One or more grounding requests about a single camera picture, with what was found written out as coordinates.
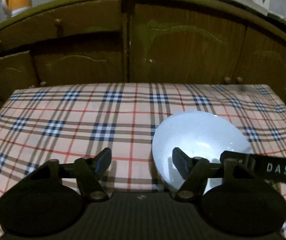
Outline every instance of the table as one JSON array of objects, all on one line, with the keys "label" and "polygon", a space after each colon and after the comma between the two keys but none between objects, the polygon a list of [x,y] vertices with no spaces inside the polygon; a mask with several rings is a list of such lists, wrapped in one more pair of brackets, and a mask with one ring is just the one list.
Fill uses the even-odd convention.
[{"label": "table", "polygon": [[[168,116],[199,110],[235,125],[255,153],[286,157],[286,106],[267,85],[88,84],[16,90],[0,110],[0,196],[49,159],[112,149],[107,191],[163,191],[151,154]],[[76,188],[73,179],[63,182]],[[286,199],[286,184],[280,185]],[[282,229],[286,236],[286,222]]]}]

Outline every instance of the white bowl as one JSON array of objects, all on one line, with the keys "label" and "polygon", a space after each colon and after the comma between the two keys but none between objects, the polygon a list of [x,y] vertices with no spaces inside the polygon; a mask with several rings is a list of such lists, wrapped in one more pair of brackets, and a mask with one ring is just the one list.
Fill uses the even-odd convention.
[{"label": "white bowl", "polygon": [[[189,157],[202,157],[220,163],[223,151],[253,153],[244,135],[229,121],[207,112],[174,114],[156,129],[152,153],[156,169],[170,190],[178,190],[184,180],[172,161],[172,151],[179,147]],[[222,179],[208,179],[204,193],[222,184]]]}]

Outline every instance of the carved cabinet panel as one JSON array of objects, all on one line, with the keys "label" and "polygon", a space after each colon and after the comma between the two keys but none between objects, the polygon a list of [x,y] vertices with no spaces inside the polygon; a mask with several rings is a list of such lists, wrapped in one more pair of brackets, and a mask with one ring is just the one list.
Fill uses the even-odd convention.
[{"label": "carved cabinet panel", "polygon": [[37,44],[33,57],[47,86],[124,82],[122,37],[97,33]]},{"label": "carved cabinet panel", "polygon": [[286,101],[286,42],[248,27],[234,80],[237,77],[245,84],[267,84]]},{"label": "carved cabinet panel", "polygon": [[16,89],[38,86],[30,51],[0,57],[0,101],[4,103]]},{"label": "carved cabinet panel", "polygon": [[136,4],[130,82],[217,84],[233,77],[245,26],[207,13]]}]

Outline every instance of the wooden drawer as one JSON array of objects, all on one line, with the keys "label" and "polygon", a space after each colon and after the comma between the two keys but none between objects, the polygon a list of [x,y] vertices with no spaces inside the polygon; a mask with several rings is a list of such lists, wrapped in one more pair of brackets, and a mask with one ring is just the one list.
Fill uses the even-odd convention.
[{"label": "wooden drawer", "polygon": [[31,50],[38,76],[47,86],[124,82],[122,37],[92,33],[44,41]]},{"label": "wooden drawer", "polygon": [[42,12],[0,31],[0,52],[37,41],[121,29],[121,0],[96,0]]},{"label": "wooden drawer", "polygon": [[0,101],[4,103],[16,89],[38,86],[30,51],[0,58]]}]

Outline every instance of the metal bolt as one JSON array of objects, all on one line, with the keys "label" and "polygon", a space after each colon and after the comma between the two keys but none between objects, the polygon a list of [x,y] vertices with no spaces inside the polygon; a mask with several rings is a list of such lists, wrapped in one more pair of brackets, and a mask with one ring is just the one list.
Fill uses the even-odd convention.
[{"label": "metal bolt", "polygon": [[225,83],[226,85],[229,85],[231,82],[232,82],[232,80],[231,80],[229,77],[225,77],[225,78],[224,78],[224,83]]},{"label": "metal bolt", "polygon": [[178,196],[183,199],[190,199],[194,196],[193,192],[188,190],[182,190],[178,192]]},{"label": "metal bolt", "polygon": [[237,83],[240,85],[240,84],[243,83],[243,78],[237,77],[237,78],[236,78],[236,81],[237,81]]},{"label": "metal bolt", "polygon": [[104,198],[106,195],[103,191],[94,191],[90,194],[91,199],[100,200]]},{"label": "metal bolt", "polygon": [[145,199],[146,196],[145,196],[145,195],[138,195],[137,198],[138,198],[139,200],[142,200],[142,199]]},{"label": "metal bolt", "polygon": [[55,27],[59,27],[59,26],[61,26],[61,24],[62,24],[62,20],[61,19],[55,19],[54,20],[54,26]]}]

